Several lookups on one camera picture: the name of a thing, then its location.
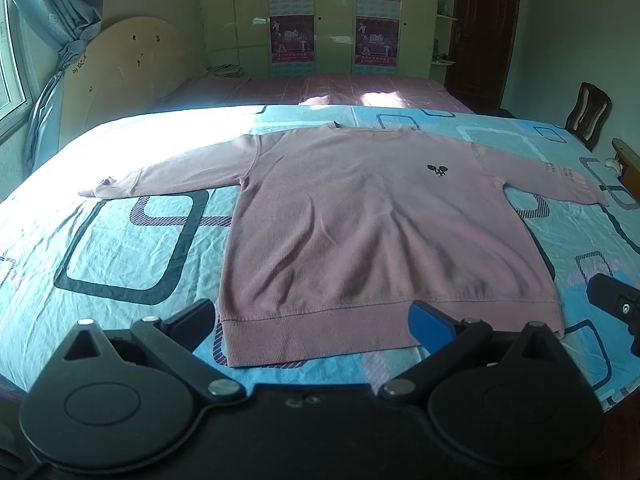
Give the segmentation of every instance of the pink sweatshirt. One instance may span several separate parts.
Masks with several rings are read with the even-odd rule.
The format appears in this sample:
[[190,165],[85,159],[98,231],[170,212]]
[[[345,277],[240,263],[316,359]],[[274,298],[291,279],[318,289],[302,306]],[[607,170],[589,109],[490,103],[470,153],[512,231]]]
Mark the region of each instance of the pink sweatshirt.
[[218,308],[230,366],[414,346],[407,310],[562,335],[558,296],[507,201],[515,186],[607,205],[581,174],[408,127],[242,136],[105,179],[120,198],[240,185]]

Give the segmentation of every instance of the pink bedsheet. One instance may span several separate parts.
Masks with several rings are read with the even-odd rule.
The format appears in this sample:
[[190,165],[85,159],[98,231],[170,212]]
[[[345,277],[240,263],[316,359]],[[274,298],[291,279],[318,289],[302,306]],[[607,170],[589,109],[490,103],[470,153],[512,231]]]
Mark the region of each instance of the pink bedsheet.
[[240,105],[356,105],[422,108],[471,114],[430,79],[374,74],[314,74],[306,79],[246,79],[206,75],[182,83],[152,110]]
[[473,112],[431,79],[380,74],[313,74],[305,80],[303,105],[359,105]]

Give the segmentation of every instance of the bed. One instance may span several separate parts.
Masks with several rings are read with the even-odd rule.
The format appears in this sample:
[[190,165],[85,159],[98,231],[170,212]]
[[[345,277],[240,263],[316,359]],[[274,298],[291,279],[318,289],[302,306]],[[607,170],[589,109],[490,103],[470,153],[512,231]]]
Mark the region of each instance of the bed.
[[[104,202],[82,198],[78,190],[108,172],[124,173],[241,134],[329,121],[373,128],[408,124],[569,166],[599,182],[608,207],[555,202],[511,188],[507,194],[554,277],[566,326],[562,343],[603,407],[638,387],[640,359],[629,351],[626,327],[586,298],[587,280],[597,272],[640,286],[640,206],[603,164],[550,124],[346,105],[148,114],[103,124],[71,142],[0,204],[0,373],[28,390],[78,319],[123,328],[143,316],[170,316],[198,298],[217,298],[236,187]],[[174,251],[178,242],[183,252]],[[256,383],[363,382],[377,389],[427,355],[411,348],[228,368],[218,324],[195,354],[249,390]]]
[[241,105],[354,105],[473,113],[437,81],[382,74],[313,74],[305,79],[193,77],[153,109]]
[[[213,79],[166,22],[131,18],[102,33],[65,75],[64,148],[0,203],[0,374],[7,379],[0,380],[0,396],[21,398],[78,319],[124,328],[217,297],[235,187],[110,202],[84,199],[78,190],[106,173],[245,133],[329,121],[408,124],[556,162],[599,182],[607,208],[514,189],[508,198],[554,277],[566,325],[562,342],[603,407],[635,390],[640,360],[629,351],[630,335],[587,302],[586,282],[604,272],[640,286],[640,206],[561,128],[473,115],[428,80],[367,77]],[[174,254],[179,240],[187,248]],[[427,355],[412,348],[230,369],[220,325],[195,353],[249,389],[260,382],[366,382],[377,389]]]

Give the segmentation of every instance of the chair back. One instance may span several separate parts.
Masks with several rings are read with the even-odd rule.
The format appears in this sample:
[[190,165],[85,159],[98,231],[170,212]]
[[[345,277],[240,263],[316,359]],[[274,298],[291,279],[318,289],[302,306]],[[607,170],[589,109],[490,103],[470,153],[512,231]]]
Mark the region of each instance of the chair back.
[[598,143],[602,127],[611,113],[611,108],[612,103],[608,95],[591,83],[582,83],[578,101],[567,118],[564,128],[578,137],[580,142],[592,152]]

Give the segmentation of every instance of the curtain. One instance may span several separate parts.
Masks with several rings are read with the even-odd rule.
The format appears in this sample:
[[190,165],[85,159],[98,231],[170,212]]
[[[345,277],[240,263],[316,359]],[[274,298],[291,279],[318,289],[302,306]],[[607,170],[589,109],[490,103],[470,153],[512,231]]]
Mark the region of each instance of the curtain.
[[58,53],[54,75],[42,90],[29,118],[25,167],[31,173],[59,148],[65,69],[84,54],[100,33],[102,0],[14,0],[34,32]]

